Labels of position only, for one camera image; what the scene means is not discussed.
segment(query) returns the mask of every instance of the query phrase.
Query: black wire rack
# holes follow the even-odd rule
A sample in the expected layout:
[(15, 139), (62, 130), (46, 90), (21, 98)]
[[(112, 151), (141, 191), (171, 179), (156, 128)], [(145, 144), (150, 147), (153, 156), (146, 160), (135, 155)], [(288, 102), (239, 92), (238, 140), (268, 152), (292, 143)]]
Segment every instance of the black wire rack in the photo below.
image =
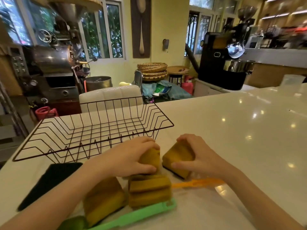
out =
[(134, 136), (156, 139), (159, 130), (174, 126), (156, 104), (144, 104), (142, 97), (80, 106), (81, 114), (42, 120), (13, 161), (47, 156), (53, 163), (78, 162)]

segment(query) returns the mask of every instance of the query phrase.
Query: metal funnel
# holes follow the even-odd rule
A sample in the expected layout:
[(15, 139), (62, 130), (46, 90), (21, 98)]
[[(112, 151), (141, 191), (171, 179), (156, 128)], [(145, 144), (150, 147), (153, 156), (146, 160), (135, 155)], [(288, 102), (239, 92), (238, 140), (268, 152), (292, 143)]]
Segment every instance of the metal funnel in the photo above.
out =
[(257, 11), (256, 7), (247, 6), (238, 10), (238, 17), (241, 21), (246, 22), (255, 15)]
[(78, 22), (86, 12), (87, 8), (82, 5), (63, 3), (63, 2), (49, 2), (49, 6), (63, 18), (70, 28), (78, 25)]

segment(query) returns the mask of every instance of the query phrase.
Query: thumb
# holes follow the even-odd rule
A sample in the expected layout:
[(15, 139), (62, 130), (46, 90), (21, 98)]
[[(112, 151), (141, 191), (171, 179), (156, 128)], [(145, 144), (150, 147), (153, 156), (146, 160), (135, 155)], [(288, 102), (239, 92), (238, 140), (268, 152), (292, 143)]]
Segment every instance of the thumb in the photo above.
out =
[(193, 171), (194, 170), (194, 161), (179, 161), (179, 162), (174, 162), (171, 164), (171, 166), (174, 169), (180, 169), (180, 170), (188, 170), (188, 171)]
[(138, 174), (153, 174), (156, 172), (156, 170), (157, 169), (155, 166), (138, 163), (136, 172)]

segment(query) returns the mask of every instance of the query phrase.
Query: giant spoon decoration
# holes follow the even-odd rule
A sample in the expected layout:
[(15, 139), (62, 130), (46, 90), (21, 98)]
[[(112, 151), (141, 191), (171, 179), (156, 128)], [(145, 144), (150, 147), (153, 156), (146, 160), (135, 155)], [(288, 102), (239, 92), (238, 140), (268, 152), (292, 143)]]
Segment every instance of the giant spoon decoration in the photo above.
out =
[(141, 39), (140, 39), (140, 54), (144, 55), (144, 42), (143, 42), (143, 31), (142, 31), (142, 15), (146, 10), (146, 0), (137, 0), (138, 10), (141, 13)]

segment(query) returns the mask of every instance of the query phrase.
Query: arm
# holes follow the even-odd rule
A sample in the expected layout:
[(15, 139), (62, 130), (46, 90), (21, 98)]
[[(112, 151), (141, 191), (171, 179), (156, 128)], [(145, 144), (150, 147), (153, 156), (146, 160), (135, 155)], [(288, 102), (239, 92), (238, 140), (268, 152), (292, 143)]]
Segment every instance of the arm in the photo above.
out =
[(259, 229), (304, 230), (244, 173), (217, 155), (200, 136), (185, 134), (177, 140), (187, 140), (196, 158), (195, 161), (176, 162), (172, 166), (223, 179), (251, 213)]
[(150, 148), (160, 147), (149, 137), (137, 137), (91, 158), (65, 181), (6, 222), (0, 230), (55, 230), (82, 198), (101, 180), (132, 174), (154, 173), (156, 168), (138, 163)]

